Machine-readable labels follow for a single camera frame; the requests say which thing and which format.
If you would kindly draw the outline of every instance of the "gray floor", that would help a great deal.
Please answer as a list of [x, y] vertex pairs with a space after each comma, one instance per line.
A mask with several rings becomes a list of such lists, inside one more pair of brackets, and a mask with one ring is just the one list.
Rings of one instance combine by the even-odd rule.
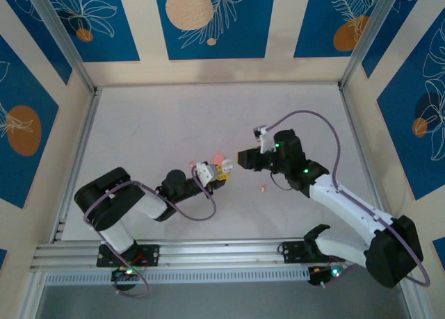
[[111, 286], [51, 286], [39, 319], [409, 318], [401, 292], [360, 267], [326, 286], [307, 282], [153, 285], [148, 298], [117, 296]]

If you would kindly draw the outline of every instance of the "pink object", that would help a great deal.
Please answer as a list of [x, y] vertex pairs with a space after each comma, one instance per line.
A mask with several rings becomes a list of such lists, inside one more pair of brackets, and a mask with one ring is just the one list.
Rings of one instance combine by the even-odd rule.
[[221, 165], [224, 160], [225, 160], [225, 155], [223, 155], [223, 154], [216, 154], [213, 157], [213, 159], [211, 160], [211, 163], [215, 164], [215, 165]]

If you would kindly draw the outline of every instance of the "cream wall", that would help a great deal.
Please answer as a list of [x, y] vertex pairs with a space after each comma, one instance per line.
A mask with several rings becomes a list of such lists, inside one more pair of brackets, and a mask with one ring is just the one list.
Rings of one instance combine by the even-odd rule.
[[[372, 169], [387, 207], [395, 216], [406, 215], [416, 224], [423, 263], [431, 279], [426, 293], [437, 318], [445, 318], [445, 272], [432, 241], [445, 235], [445, 187], [414, 200], [377, 98], [443, 8], [443, 0], [419, 0], [369, 80], [360, 68], [346, 89], [361, 122]], [[419, 270], [415, 271], [423, 279]]]
[[140, 62], [85, 63], [98, 86], [338, 81], [349, 57], [293, 58], [308, 0], [274, 0], [264, 59], [169, 61], [156, 0], [122, 0]]
[[0, 272], [0, 318], [11, 319], [35, 246], [49, 239], [90, 97], [75, 74], [68, 86], [62, 82], [5, 0], [0, 34], [59, 105], [26, 206], [0, 199], [0, 248], [8, 250]]

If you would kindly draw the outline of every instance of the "metal vent grille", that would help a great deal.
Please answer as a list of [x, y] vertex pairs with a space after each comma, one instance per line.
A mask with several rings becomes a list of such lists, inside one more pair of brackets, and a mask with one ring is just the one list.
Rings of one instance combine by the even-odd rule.
[[[248, 268], [215, 270], [152, 270], [145, 272], [144, 278], [150, 284], [185, 283], [234, 283], [266, 281], [309, 281], [309, 271], [305, 267], [295, 268]], [[49, 273], [46, 286], [85, 286], [108, 285], [111, 272], [68, 272]], [[133, 284], [130, 279], [120, 284]]]

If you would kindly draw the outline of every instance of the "purple cable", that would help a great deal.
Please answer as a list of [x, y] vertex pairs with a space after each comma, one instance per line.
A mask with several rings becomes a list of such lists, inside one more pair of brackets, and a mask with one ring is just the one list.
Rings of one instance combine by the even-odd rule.
[[[286, 115], [285, 117], [280, 119], [278, 122], [272, 124], [266, 130], [270, 131], [270, 130], [274, 129], [276, 126], [278, 126], [279, 124], [281, 124], [288, 117], [291, 117], [292, 115], [300, 114], [300, 113], [306, 113], [306, 114], [315, 115], [316, 117], [319, 117], [320, 119], [322, 119], [329, 126], [329, 128], [331, 129], [332, 133], [334, 134], [335, 140], [337, 142], [337, 157], [335, 158], [334, 169], [332, 170], [332, 182], [334, 183], [334, 187], [344, 197], [346, 197], [350, 201], [354, 202], [356, 205], [358, 205], [360, 208], [362, 208], [364, 211], [366, 211], [372, 218], [374, 218], [374, 213], [372, 212], [372, 210], [367, 208], [361, 202], [357, 201], [354, 197], [350, 196], [348, 193], [345, 193], [341, 189], [339, 190], [339, 184], [337, 183], [337, 169], [338, 169], [338, 166], [339, 166], [340, 155], [341, 155], [340, 138], [339, 138], [339, 135], [337, 134], [337, 131], [335, 130], [334, 126], [332, 125], [331, 122], [329, 122], [328, 119], [326, 119], [326, 117], [322, 116], [320, 113], [302, 109], [302, 110], [299, 110], [299, 111], [293, 111], [293, 112], [289, 113], [288, 115]], [[391, 225], [389, 225], [388, 223], [386, 223], [382, 218], [378, 217], [377, 221], [381, 225], [383, 225], [385, 228], [387, 228], [389, 230], [389, 232], [391, 232], [397, 238], [397, 240], [402, 244], [402, 246], [407, 250], [409, 255], [413, 258], [414, 262], [416, 263], [416, 265], [419, 267], [420, 271], [422, 272], [422, 275], [425, 278], [425, 282], [419, 281], [417, 279], [413, 279], [412, 277], [409, 277], [409, 276], [406, 276], [406, 278], [408, 280], [410, 280], [410, 281], [420, 285], [420, 286], [425, 286], [425, 287], [430, 286], [430, 277], [428, 276], [428, 273], [426, 272], [425, 267], [423, 266], [422, 262], [417, 257], [417, 255], [414, 253], [412, 248], [407, 244], [405, 239], [403, 239], [402, 236], [400, 234], [398, 234], [398, 232], [396, 230], [394, 230], [394, 228]]]
[[[109, 197], [110, 195], [112, 195], [113, 193], [116, 193], [119, 189], [127, 187], [127, 186], [139, 186], [143, 189], [145, 189], [147, 192], [156, 195], [157, 197], [159, 197], [160, 199], [162, 199], [166, 204], [168, 204], [169, 206], [171, 206], [174, 210], [176, 210], [178, 213], [180, 213], [181, 215], [183, 215], [185, 218], [188, 218], [189, 220], [193, 220], [196, 222], [204, 222], [205, 220], [209, 220], [210, 218], [212, 218], [215, 214], [216, 214], [216, 203], [215, 200], [213, 199], [213, 197], [210, 195], [210, 193], [207, 191], [207, 189], [201, 184], [201, 182], [198, 180], [198, 178], [195, 175], [195, 169], [196, 166], [194, 166], [192, 168], [192, 177], [193, 180], [195, 180], [196, 184], [200, 187], [200, 189], [202, 190], [202, 192], [206, 195], [206, 197], [208, 199], [210, 199], [212, 205], [213, 205], [213, 211], [212, 214], [208, 217], [205, 218], [194, 218], [191, 217], [189, 215], [186, 215], [181, 209], [179, 209], [176, 204], [172, 203], [171, 201], [169, 201], [168, 199], [160, 196], [155, 190], [152, 190], [150, 187], [144, 185], [143, 183], [139, 182], [139, 181], [126, 181], [124, 183], [121, 183], [120, 185], [114, 187], [113, 189], [109, 190], [107, 193], [103, 194], [99, 199], [97, 199], [97, 201], [93, 204], [91, 204], [90, 208], [88, 208], [88, 210], [85, 212], [85, 214], [83, 215], [83, 221], [92, 227], [92, 224], [90, 223], [90, 221], [88, 220], [88, 216], [90, 215], [91, 211], [93, 211], [94, 209], [96, 209], [97, 206], [99, 206], [99, 204], [101, 204], [107, 197]], [[123, 295], [125, 297], [130, 297], [130, 298], [141, 298], [141, 297], [145, 297], [146, 295], [148, 295], [149, 293], [149, 285], [147, 280], [144, 278], [144, 276], [142, 274], [139, 273], [139, 271], [137, 271], [137, 269], [135, 269], [130, 262], [128, 262], [127, 260], [125, 260], [122, 255], [120, 255], [118, 253], [118, 251], [115, 250], [115, 248], [108, 242], [106, 241], [105, 237], [98, 231], [96, 231], [96, 233], [99, 235], [99, 237], [101, 238], [101, 240], [104, 242], [104, 244], [110, 249], [110, 251], [119, 259], [121, 260], [121, 262], [123, 264], [125, 264], [129, 269], [133, 270], [136, 275], [142, 280], [142, 282], [145, 284], [145, 292], [143, 293], [139, 293], [139, 294], [129, 294], [129, 293], [123, 293], [122, 291], [119, 291], [115, 285], [113, 285], [114, 289], [116, 290], [116, 293], [118, 295]]]

